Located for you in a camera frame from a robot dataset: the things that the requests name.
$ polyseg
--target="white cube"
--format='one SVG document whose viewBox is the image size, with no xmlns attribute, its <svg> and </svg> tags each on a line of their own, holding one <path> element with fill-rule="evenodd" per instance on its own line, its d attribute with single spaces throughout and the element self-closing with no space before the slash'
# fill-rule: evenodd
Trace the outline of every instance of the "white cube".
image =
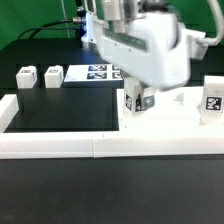
<svg viewBox="0 0 224 224">
<path fill-rule="evenodd" d="M 22 67 L 16 75 L 18 89 L 33 88 L 37 81 L 37 69 L 35 66 Z"/>
<path fill-rule="evenodd" d="M 201 124 L 224 124 L 224 77 L 205 76 Z"/>
<path fill-rule="evenodd" d="M 46 88 L 60 88 L 63 79 L 63 67 L 60 65 L 50 66 L 44 75 Z"/>
</svg>

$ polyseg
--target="white box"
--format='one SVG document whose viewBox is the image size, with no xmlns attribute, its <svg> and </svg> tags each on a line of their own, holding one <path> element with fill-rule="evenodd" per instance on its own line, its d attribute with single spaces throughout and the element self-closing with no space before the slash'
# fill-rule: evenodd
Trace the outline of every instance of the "white box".
<svg viewBox="0 0 224 224">
<path fill-rule="evenodd" d="M 37 69 L 35 66 L 22 67 L 16 75 L 18 89 L 33 88 L 37 81 Z"/>
<path fill-rule="evenodd" d="M 50 66 L 44 75 L 46 88 L 60 88 L 63 79 L 63 67 L 60 65 Z"/>
<path fill-rule="evenodd" d="M 224 77 L 205 76 L 201 102 L 201 125 L 224 124 Z"/>
</svg>

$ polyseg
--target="cable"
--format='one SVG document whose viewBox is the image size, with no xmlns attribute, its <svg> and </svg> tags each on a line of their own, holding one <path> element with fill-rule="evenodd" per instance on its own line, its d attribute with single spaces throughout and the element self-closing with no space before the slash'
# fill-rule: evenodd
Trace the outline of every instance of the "cable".
<svg viewBox="0 0 224 224">
<path fill-rule="evenodd" d="M 40 29 L 35 29 L 35 31 L 30 35 L 29 39 L 33 39 L 41 30 L 42 27 L 49 27 L 49 26 L 55 26 L 63 23 L 73 23 L 73 20 L 67 19 L 67 20 L 59 20 L 51 23 L 44 24 L 43 26 L 40 27 Z"/>
<path fill-rule="evenodd" d="M 211 11 L 212 11 L 212 14 L 213 14 L 213 17 L 215 20 L 217 35 L 215 38 L 199 38 L 199 39 L 197 39 L 197 42 L 199 42 L 201 44 L 215 46 L 224 37 L 224 17 L 223 17 L 222 10 L 221 10 L 220 5 L 217 0 L 207 0 L 207 1 L 211 8 Z"/>
<path fill-rule="evenodd" d="M 66 11 L 65 11 L 64 0 L 61 0 L 61 7 L 62 7 L 62 12 L 63 12 L 63 15 L 64 15 L 64 19 L 66 20 L 67 19 L 67 15 L 66 15 Z M 67 35 L 68 35 L 68 38 L 70 38 L 69 30 L 67 30 Z"/>
<path fill-rule="evenodd" d="M 17 40 L 20 40 L 21 37 L 22 37 L 24 34 L 26 34 L 26 33 L 28 33 L 28 32 L 31 32 L 31 31 L 35 31 L 35 30 L 38 30 L 38 32 L 39 32 L 40 30 L 75 30 L 75 29 L 79 29 L 79 27 L 73 27 L 73 28 L 49 28 L 49 27 L 32 28 L 32 29 L 28 29 L 28 30 L 25 30 L 24 32 L 22 32 L 22 33 L 18 36 Z"/>
</svg>

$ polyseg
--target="black table surface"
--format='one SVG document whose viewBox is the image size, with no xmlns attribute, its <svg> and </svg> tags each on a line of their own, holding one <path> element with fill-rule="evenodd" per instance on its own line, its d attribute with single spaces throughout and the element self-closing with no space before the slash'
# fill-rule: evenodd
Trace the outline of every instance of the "black table surface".
<svg viewBox="0 0 224 224">
<path fill-rule="evenodd" d="M 36 39 L 12 42 L 0 52 L 0 95 L 16 93 L 19 112 L 6 132 L 115 131 L 118 130 L 116 89 L 90 87 L 46 89 L 49 66 L 106 63 L 75 39 Z M 32 89 L 18 90 L 16 74 L 22 66 L 37 67 L 38 82 Z"/>
<path fill-rule="evenodd" d="M 15 58 L 19 65 L 74 64 L 71 55 L 78 56 L 80 63 L 81 59 L 102 62 L 97 53 L 74 51 L 73 40 L 20 43 L 36 48 L 40 55 L 44 51 L 48 61 L 31 52 L 28 58 L 23 54 L 17 58 L 9 53 L 10 48 L 16 54 L 18 42 L 14 42 L 0 52 L 0 66 L 7 74 L 17 67 L 4 63 Z M 200 75 L 206 72 L 222 75 L 222 61 L 222 47 L 210 49 L 204 61 L 194 62 L 196 76 L 190 85 L 201 82 Z M 0 85 L 4 93 L 17 93 L 10 77 L 1 74 Z M 223 155 L 202 155 L 0 160 L 0 223 L 222 224 L 223 159 Z"/>
</svg>

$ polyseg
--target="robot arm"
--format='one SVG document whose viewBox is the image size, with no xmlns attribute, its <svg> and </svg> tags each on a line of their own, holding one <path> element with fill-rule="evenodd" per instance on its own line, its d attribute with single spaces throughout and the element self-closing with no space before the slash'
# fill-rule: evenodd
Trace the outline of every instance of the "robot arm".
<svg viewBox="0 0 224 224">
<path fill-rule="evenodd" d="M 218 28 L 214 39 L 185 29 L 163 1 L 86 0 L 86 6 L 102 58 L 147 86 L 169 90 L 188 82 L 190 58 L 203 58 L 223 38 L 219 4 L 208 2 Z"/>
</svg>

